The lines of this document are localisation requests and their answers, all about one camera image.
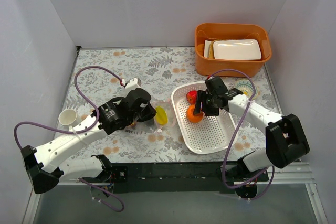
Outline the red strawberry fruit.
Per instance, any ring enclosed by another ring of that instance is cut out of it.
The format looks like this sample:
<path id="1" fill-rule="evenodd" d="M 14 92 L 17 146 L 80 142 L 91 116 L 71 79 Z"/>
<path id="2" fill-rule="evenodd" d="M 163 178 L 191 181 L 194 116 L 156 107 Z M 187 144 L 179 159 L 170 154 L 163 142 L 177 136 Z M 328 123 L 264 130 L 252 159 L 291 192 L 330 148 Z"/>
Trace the red strawberry fruit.
<path id="1" fill-rule="evenodd" d="M 189 104 L 195 104 L 197 100 L 197 91 L 191 90 L 186 94 L 186 100 Z"/>

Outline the orange fruit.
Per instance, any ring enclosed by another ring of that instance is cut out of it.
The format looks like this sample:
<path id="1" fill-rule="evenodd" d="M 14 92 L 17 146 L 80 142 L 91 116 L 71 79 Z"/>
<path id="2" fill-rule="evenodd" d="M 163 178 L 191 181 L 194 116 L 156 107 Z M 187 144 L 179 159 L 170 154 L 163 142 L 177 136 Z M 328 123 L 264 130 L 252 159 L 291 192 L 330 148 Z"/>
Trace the orange fruit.
<path id="1" fill-rule="evenodd" d="M 186 118 L 191 123 L 199 123 L 203 119 L 203 113 L 194 114 L 195 105 L 192 104 L 186 110 Z"/>

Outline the clear zip top bag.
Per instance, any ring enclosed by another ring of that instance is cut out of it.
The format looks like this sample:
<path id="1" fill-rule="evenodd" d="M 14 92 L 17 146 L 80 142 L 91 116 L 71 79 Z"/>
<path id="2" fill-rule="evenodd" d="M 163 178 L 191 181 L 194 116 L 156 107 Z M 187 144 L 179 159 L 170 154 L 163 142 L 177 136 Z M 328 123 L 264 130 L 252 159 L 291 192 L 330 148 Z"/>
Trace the clear zip top bag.
<path id="1" fill-rule="evenodd" d="M 162 130 L 167 130 L 173 127 L 176 123 L 176 116 L 173 111 L 171 100 L 155 101 L 152 106 L 156 110 L 156 115 L 153 119 L 146 122 L 134 122 L 126 129 L 132 133 L 161 133 Z"/>

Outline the yellow star fruit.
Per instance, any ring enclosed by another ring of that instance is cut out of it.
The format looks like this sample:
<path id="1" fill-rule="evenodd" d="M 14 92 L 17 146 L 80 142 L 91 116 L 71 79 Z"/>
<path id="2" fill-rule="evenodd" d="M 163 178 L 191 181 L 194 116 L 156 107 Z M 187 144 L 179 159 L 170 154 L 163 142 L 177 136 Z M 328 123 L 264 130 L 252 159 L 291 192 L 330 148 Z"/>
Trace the yellow star fruit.
<path id="1" fill-rule="evenodd" d="M 156 122 L 159 125 L 166 125 L 168 123 L 168 119 L 165 110 L 160 106 L 157 106 L 155 110 L 156 110 L 156 116 L 155 116 Z"/>

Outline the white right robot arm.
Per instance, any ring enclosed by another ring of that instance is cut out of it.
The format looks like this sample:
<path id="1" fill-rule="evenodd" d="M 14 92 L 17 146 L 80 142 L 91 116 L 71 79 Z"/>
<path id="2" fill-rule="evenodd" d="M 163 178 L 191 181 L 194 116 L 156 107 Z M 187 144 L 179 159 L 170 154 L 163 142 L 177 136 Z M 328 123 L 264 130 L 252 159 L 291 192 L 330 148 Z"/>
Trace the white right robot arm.
<path id="1" fill-rule="evenodd" d="M 264 168 L 284 168 L 309 153 L 310 146 L 296 115 L 269 111 L 249 100 L 242 91 L 228 89 L 220 77 L 208 78 L 205 85 L 206 90 L 197 91 L 195 113 L 218 116 L 225 110 L 259 129 L 266 140 L 264 149 L 241 157 L 235 167 L 225 172 L 227 177 L 248 181 Z"/>

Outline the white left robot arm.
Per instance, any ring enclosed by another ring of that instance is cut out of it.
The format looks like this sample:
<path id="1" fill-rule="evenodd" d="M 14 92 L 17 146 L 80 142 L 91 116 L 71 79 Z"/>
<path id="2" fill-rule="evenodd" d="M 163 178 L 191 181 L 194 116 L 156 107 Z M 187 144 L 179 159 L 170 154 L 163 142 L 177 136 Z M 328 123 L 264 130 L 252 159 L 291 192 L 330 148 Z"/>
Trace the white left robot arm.
<path id="1" fill-rule="evenodd" d="M 68 158 L 91 143 L 123 130 L 133 122 L 145 122 L 156 115 L 151 95 L 136 88 L 125 97 L 116 97 L 98 107 L 66 134 L 38 147 L 21 150 L 25 169 L 36 194 L 53 189 L 60 181 L 92 178 L 106 182 L 115 175 L 105 155 L 69 161 Z"/>

